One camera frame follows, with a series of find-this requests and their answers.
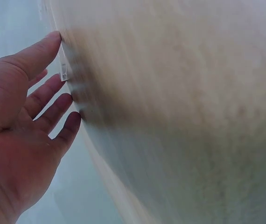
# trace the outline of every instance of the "hand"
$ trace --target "hand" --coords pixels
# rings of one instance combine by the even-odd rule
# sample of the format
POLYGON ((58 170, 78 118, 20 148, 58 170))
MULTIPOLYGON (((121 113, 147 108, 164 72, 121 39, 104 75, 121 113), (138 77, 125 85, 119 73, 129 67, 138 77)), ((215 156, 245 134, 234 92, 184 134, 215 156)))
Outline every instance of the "hand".
POLYGON ((72 103, 62 94, 38 119, 44 106, 63 86, 59 75, 27 97, 57 55, 61 37, 50 33, 19 53, 0 59, 0 223, 13 223, 49 187, 60 159, 71 146, 80 115, 71 113, 53 140, 48 134, 72 103))

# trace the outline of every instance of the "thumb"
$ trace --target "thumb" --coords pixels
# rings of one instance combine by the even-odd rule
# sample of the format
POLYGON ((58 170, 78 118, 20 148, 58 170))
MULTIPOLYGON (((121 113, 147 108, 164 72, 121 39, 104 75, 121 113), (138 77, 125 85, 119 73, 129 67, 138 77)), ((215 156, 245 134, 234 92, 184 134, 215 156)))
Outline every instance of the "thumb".
POLYGON ((14 122, 24 105, 28 81, 54 60, 60 43, 61 36, 55 31, 14 55, 0 58, 0 130, 14 122))

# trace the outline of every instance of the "finger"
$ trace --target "finger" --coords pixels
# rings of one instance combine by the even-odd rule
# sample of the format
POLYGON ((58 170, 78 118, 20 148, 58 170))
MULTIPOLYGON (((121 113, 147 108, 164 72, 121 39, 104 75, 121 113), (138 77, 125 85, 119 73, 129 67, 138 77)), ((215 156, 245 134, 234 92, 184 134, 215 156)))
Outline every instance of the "finger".
POLYGON ((54 60, 61 40, 60 33, 54 31, 30 47, 0 58, 0 63, 6 63, 9 68, 14 69, 16 75, 26 76, 30 81, 54 60))
POLYGON ((49 134, 73 102, 68 93, 62 94, 45 113, 35 121, 36 128, 49 134))
POLYGON ((79 127, 80 127, 81 117, 78 112, 72 112, 60 133, 53 139, 54 150, 56 154, 62 158, 64 154, 69 150, 71 144, 73 143, 79 127))
POLYGON ((59 32, 54 32, 15 55, 0 58, 0 130, 14 123, 26 100, 28 80, 52 62, 60 43, 59 32))
POLYGON ((32 119, 42 111, 64 83, 60 80, 59 74, 55 74, 27 97, 24 108, 32 119))
POLYGON ((40 82, 46 75, 48 74, 48 70, 44 69, 39 75, 37 75, 34 79, 32 79, 28 84, 28 89, 33 87, 35 84, 40 82))

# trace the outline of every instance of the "pale blue background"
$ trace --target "pale blue background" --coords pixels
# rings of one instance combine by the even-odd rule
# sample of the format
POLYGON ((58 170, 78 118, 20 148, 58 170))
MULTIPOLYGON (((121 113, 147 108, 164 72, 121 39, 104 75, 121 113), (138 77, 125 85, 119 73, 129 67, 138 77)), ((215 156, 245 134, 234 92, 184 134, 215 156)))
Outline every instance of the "pale blue background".
MULTIPOLYGON (((0 57, 31 45, 46 33, 36 0, 0 0, 0 57)), ((58 61, 50 65, 48 77, 56 72, 59 72, 58 61)), ((59 94, 66 91, 68 88, 64 86, 59 94)), ((65 119, 66 116, 53 131, 52 137, 62 128, 65 119)), ((92 164, 80 134, 62 159, 45 196, 18 221, 18 224, 120 223, 121 218, 92 164)))

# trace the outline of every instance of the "skin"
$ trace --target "skin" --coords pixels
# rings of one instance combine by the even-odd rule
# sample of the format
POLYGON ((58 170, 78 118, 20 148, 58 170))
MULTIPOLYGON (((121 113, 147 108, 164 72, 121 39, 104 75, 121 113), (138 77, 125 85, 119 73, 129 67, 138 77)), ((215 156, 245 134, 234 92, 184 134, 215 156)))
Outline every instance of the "skin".
POLYGON ((36 117, 63 86, 58 74, 27 97, 28 89, 47 74, 60 43, 56 31, 0 58, 0 224, 15 223, 43 196, 79 130, 80 115, 72 112, 61 132, 54 139, 48 136, 71 105, 70 94, 62 94, 36 117))

